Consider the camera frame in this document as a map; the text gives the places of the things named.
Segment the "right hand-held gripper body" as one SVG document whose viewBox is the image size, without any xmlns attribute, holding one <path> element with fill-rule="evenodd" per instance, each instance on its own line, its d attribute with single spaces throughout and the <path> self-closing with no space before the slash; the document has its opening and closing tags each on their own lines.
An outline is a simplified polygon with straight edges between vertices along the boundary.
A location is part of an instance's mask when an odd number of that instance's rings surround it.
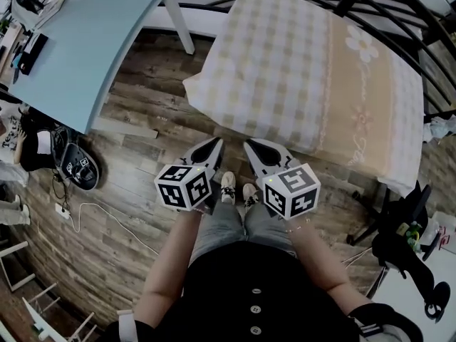
<svg viewBox="0 0 456 342">
<path fill-rule="evenodd" d="M 305 163 L 259 179 L 270 215 L 290 220 L 317 208 L 320 181 Z"/>
</svg>

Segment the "beige checkered bed cover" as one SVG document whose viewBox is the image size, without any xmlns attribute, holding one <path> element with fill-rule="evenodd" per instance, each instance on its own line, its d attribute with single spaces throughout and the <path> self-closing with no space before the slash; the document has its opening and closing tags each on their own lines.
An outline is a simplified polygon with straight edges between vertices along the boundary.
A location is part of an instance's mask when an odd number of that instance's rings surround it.
<svg viewBox="0 0 456 342">
<path fill-rule="evenodd" d="M 190 105 L 253 138 L 376 177 L 402 196 L 418 179 L 423 85 L 359 26 L 304 0 L 236 0 Z"/>
</svg>

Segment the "person's left forearm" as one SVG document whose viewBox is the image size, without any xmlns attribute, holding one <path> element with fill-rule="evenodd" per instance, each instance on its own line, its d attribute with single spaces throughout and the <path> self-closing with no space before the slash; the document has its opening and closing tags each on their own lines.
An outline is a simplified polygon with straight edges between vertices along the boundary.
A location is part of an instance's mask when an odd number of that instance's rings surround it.
<svg viewBox="0 0 456 342">
<path fill-rule="evenodd" d="M 190 262 L 197 257 L 197 240 L 214 220 L 198 211 L 179 214 L 134 308 L 139 330 L 171 335 L 173 328 L 184 328 L 204 311 L 207 299 L 185 282 Z"/>
</svg>

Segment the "person's right forearm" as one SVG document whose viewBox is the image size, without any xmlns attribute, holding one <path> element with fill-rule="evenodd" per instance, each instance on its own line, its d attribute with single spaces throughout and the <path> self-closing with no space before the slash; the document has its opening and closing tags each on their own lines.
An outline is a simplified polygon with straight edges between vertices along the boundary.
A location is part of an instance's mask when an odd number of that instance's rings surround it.
<svg viewBox="0 0 456 342">
<path fill-rule="evenodd" d="M 323 289 L 349 315 L 372 301 L 352 285 L 339 258 L 305 217 L 285 221 L 296 254 L 312 282 Z"/>
</svg>

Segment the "person's left shoe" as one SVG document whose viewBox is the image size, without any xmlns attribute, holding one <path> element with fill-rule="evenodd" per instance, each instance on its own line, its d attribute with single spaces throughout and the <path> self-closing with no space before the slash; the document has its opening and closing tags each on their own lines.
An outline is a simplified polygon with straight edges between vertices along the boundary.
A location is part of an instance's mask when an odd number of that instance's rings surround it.
<svg viewBox="0 0 456 342">
<path fill-rule="evenodd" d="M 225 204 L 235 204 L 236 177 L 233 172 L 225 172 L 221 179 L 221 201 Z"/>
</svg>

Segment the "person's right shoe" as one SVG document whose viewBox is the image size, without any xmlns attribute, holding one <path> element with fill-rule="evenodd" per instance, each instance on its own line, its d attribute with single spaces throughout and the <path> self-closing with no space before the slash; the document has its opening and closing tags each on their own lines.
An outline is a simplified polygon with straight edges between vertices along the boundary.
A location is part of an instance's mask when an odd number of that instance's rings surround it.
<svg viewBox="0 0 456 342">
<path fill-rule="evenodd" d="M 244 198 L 244 206 L 246 209 L 249 209 L 259 202 L 257 188 L 252 183 L 246 183 L 243 186 L 242 193 Z"/>
</svg>

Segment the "person's blue jeans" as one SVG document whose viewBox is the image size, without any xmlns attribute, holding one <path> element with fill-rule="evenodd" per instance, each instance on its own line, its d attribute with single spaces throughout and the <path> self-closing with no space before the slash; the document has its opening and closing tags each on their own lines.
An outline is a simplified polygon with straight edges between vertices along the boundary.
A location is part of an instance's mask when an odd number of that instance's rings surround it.
<svg viewBox="0 0 456 342">
<path fill-rule="evenodd" d="M 190 261 L 235 242 L 261 244 L 296 256 L 283 221 L 271 216 L 264 204 L 254 204 L 241 217 L 233 204 L 218 202 L 211 215 L 202 216 Z"/>
</svg>

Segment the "person's black top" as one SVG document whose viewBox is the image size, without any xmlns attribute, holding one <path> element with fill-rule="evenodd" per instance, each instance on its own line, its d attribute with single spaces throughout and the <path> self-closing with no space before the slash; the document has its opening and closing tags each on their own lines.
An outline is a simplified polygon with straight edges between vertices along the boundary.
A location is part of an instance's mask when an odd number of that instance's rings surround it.
<svg viewBox="0 0 456 342">
<path fill-rule="evenodd" d="M 423 342 L 388 305 L 344 314 L 295 257 L 251 242 L 198 257 L 163 320 L 136 328 L 139 342 Z"/>
</svg>

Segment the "spare grey gripper device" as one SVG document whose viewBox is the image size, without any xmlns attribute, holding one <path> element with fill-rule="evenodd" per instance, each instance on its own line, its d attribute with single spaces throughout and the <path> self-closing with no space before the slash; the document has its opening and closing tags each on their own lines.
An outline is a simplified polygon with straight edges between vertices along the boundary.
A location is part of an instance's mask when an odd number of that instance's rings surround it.
<svg viewBox="0 0 456 342">
<path fill-rule="evenodd" d="M 95 189 L 100 177 L 96 161 L 75 143 L 68 143 L 65 148 L 61 172 L 67 180 L 84 191 Z"/>
</svg>

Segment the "green and yellow object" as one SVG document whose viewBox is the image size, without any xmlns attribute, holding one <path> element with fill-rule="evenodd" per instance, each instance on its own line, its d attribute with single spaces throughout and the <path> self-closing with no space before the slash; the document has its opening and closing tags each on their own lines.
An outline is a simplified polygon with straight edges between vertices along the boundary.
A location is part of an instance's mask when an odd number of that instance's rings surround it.
<svg viewBox="0 0 456 342">
<path fill-rule="evenodd" d="M 412 222 L 405 233 L 407 243 L 415 253 L 420 253 L 420 230 L 421 225 L 416 221 Z"/>
</svg>

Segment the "light blue table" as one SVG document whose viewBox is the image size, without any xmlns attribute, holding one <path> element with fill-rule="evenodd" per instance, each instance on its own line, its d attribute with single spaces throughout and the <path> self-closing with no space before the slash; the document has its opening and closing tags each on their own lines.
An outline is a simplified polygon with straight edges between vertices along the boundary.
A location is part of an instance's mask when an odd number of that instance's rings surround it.
<svg viewBox="0 0 456 342">
<path fill-rule="evenodd" d="M 188 54 L 195 51 L 177 0 L 66 0 L 40 30 L 48 37 L 31 72 L 9 94 L 80 132 L 156 138 L 157 131 L 103 118 L 101 109 L 149 14 L 163 3 Z"/>
</svg>

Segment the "white plastic bag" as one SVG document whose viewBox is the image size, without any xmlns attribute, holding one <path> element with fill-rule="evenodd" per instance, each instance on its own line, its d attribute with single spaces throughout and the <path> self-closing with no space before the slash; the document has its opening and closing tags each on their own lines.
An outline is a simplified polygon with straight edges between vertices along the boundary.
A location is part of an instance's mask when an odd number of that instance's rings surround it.
<svg viewBox="0 0 456 342">
<path fill-rule="evenodd" d="M 449 119 L 436 117 L 423 126 L 424 143 L 432 139 L 441 140 L 451 135 L 456 135 L 456 115 L 451 115 Z"/>
</svg>

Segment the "white table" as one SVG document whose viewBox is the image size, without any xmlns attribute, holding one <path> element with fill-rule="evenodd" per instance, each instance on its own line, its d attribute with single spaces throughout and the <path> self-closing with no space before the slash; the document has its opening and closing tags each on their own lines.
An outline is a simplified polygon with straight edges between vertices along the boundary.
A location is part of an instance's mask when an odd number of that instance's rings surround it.
<svg viewBox="0 0 456 342">
<path fill-rule="evenodd" d="M 373 296 L 377 303 L 388 304 L 413 321 L 423 333 L 424 342 L 449 342 L 456 333 L 456 216 L 436 211 L 431 225 L 440 225 L 442 239 L 425 264 L 437 283 L 450 285 L 451 295 L 443 317 L 438 323 L 424 312 L 423 298 L 410 277 L 404 279 L 396 270 L 384 276 Z"/>
</svg>

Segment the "black flat box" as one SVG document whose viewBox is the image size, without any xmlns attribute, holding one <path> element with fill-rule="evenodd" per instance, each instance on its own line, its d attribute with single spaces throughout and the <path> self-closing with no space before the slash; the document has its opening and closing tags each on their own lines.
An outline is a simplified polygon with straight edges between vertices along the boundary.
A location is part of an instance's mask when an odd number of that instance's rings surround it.
<svg viewBox="0 0 456 342">
<path fill-rule="evenodd" d="M 35 33 L 28 39 L 18 62 L 22 74 L 29 75 L 47 40 L 48 37 L 42 33 Z"/>
</svg>

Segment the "white metal frame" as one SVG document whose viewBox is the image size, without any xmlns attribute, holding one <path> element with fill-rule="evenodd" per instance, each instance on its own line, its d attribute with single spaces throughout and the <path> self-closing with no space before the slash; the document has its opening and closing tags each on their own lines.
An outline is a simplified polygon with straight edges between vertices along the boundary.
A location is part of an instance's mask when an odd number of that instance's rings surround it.
<svg viewBox="0 0 456 342">
<path fill-rule="evenodd" d="M 3 249 L 0 251 L 0 267 L 1 267 L 1 270 L 3 271 L 3 274 L 4 274 L 4 278 L 6 280 L 6 283 L 8 285 L 8 287 L 10 288 L 11 292 L 15 292 L 16 290 L 20 289 L 22 286 L 26 285 L 27 283 L 29 283 L 31 280 L 33 280 L 36 275 L 35 274 L 30 274 L 28 276 L 26 276 L 25 278 L 23 278 L 22 280 L 16 282 L 15 284 L 12 284 L 10 279 L 9 279 L 9 276 L 8 276 L 8 273 L 6 271 L 6 268 L 4 266 L 4 263 L 3 263 L 3 258 L 10 255 L 10 254 L 13 254 L 14 252 L 17 252 L 19 250 L 22 250 L 24 248 L 26 248 L 27 246 L 29 245 L 29 243 L 27 241 L 24 241 L 24 242 L 21 242 L 19 244 L 15 244 L 7 249 Z"/>
</svg>

